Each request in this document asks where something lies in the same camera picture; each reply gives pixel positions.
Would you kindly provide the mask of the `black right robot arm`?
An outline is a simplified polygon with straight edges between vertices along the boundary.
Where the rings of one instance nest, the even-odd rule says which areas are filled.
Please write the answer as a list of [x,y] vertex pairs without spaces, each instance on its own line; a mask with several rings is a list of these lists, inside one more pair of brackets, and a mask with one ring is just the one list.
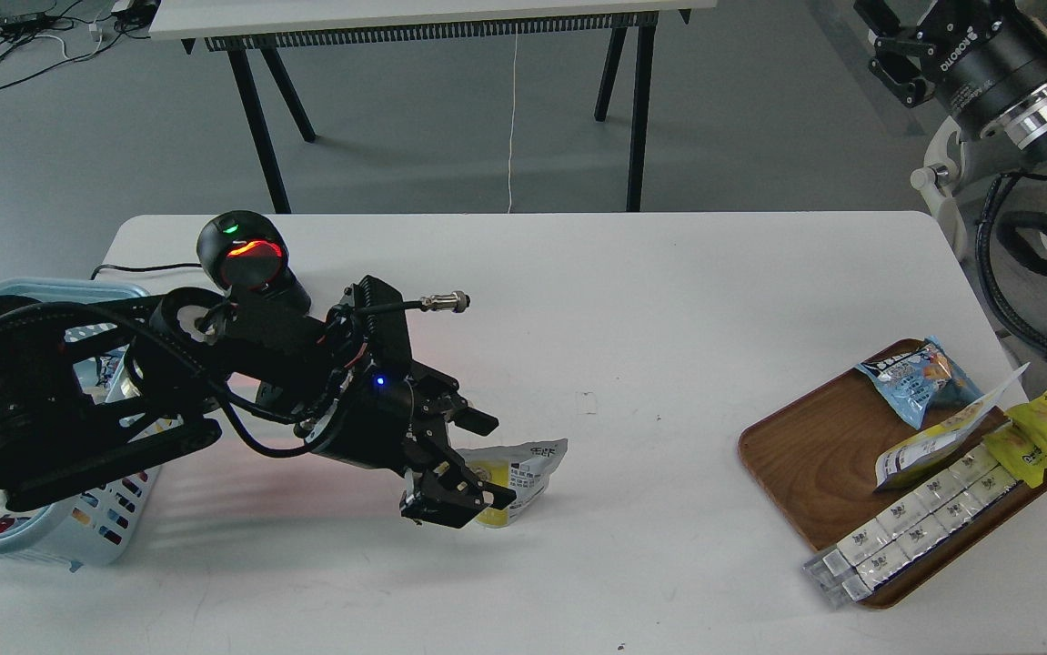
[[1005,136],[1021,160],[993,179],[975,223],[978,283],[1002,328],[1047,359],[1047,336],[994,277],[992,242],[1047,277],[1047,26],[1013,1],[934,1],[905,25],[885,1],[856,1],[868,68],[907,107],[942,104],[960,144]]

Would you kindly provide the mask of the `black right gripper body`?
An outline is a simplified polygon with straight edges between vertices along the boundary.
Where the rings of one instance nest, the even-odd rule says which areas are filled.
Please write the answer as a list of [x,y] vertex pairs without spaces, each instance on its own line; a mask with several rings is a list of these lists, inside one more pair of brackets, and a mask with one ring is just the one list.
[[975,137],[1047,146],[1047,26],[1013,1],[934,1],[919,21],[920,91]]

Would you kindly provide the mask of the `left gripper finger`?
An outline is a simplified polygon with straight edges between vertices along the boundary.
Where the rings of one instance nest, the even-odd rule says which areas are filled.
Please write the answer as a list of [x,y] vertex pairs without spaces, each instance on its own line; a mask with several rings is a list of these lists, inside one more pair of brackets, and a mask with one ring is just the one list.
[[481,479],[456,453],[403,474],[406,489],[399,502],[404,519],[460,529],[485,509],[507,509],[515,490]]
[[467,398],[453,391],[437,399],[437,413],[447,423],[478,436],[489,436],[499,427],[499,419],[470,405]]

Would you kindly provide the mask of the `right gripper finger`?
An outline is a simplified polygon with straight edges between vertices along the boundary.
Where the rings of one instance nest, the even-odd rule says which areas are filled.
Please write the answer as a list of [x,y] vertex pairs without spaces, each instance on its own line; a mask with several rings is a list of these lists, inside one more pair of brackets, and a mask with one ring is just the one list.
[[854,1],[854,12],[868,28],[870,45],[877,46],[881,37],[935,45],[920,26],[935,5],[935,1]]
[[873,55],[869,71],[901,106],[913,108],[934,97],[934,86],[906,55]]

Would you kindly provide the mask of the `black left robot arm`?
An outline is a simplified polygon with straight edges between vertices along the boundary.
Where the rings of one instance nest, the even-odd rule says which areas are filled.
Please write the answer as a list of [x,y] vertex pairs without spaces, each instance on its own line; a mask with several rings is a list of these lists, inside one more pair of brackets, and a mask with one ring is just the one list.
[[248,287],[179,287],[76,303],[0,296],[0,489],[41,509],[221,436],[257,453],[304,453],[406,481],[401,515],[461,528],[515,490],[478,478],[448,424],[486,436],[498,420],[413,358],[406,312],[464,311],[449,293],[407,301],[362,277],[322,319]]

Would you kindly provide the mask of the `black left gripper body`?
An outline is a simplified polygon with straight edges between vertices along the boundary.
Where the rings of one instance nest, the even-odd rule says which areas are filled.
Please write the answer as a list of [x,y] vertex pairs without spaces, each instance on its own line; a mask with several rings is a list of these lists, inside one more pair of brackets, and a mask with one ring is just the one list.
[[304,430],[312,453],[396,474],[466,476],[447,425],[468,409],[459,381],[413,362],[406,376],[370,366],[349,381],[324,417]]

